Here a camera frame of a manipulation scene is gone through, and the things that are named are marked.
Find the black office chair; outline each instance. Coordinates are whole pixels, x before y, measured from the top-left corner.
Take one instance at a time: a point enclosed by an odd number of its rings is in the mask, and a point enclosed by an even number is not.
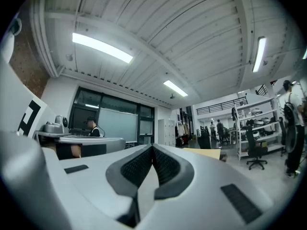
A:
[[[209,134],[202,131],[201,137],[197,138],[200,149],[211,149]]]
[[[249,144],[248,155],[252,158],[255,158],[254,160],[246,162],[247,165],[248,165],[248,163],[252,162],[252,164],[250,165],[250,167],[248,169],[251,170],[251,167],[254,164],[259,164],[262,167],[262,170],[264,170],[262,162],[264,162],[265,164],[267,164],[268,162],[266,160],[259,160],[258,158],[261,159],[262,155],[264,155],[268,152],[268,148],[262,147],[262,146],[256,146],[256,142],[255,142],[255,139],[254,139],[254,136],[253,136],[253,131],[252,131],[251,126],[248,126],[248,128],[246,130],[246,137],[248,139],[248,144]]]

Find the ceiling lamp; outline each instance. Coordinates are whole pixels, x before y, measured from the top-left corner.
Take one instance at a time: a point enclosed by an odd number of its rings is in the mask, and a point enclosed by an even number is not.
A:
[[[99,106],[96,106],[96,105],[89,105],[89,104],[85,104],[85,106],[87,106],[87,107],[91,107],[91,108],[99,108]]]
[[[259,70],[260,64],[262,62],[262,57],[263,57],[266,41],[267,39],[263,36],[258,38],[257,55],[256,55],[256,61],[253,67],[253,72],[257,72]]]
[[[305,52],[305,54],[303,56],[303,59],[306,59],[306,58],[307,58],[307,49],[306,49],[306,52]]]
[[[167,80],[164,83],[167,87],[171,88],[172,90],[176,91],[178,94],[181,94],[183,97],[187,96],[188,94],[185,93],[182,89],[177,87],[175,84],[173,84],[170,80]]]
[[[108,55],[121,59],[122,61],[125,61],[127,63],[130,63],[130,61],[133,58],[131,55],[128,55],[127,53],[121,51],[118,48],[115,48],[109,44],[103,43],[101,41],[98,41],[96,39],[93,39],[91,37],[84,36],[78,33],[72,34],[72,41],[77,44],[82,44],[84,46],[88,46],[88,47],[97,49]]]

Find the brick wall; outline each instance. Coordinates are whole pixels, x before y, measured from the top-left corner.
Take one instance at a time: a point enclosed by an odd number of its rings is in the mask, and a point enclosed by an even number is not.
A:
[[[28,4],[21,8],[18,18],[22,21],[22,30],[15,37],[10,65],[21,82],[38,98],[41,98],[50,76],[44,68],[33,40]]]

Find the white locker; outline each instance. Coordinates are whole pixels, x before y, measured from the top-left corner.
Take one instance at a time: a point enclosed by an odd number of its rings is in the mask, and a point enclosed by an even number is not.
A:
[[[173,120],[158,120],[158,144],[176,146],[175,122]]]

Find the desk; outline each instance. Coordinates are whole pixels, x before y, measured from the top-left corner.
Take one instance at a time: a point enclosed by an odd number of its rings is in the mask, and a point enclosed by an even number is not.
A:
[[[221,149],[194,149],[194,148],[183,148],[185,151],[198,153],[200,155],[208,156],[214,159],[220,159]]]

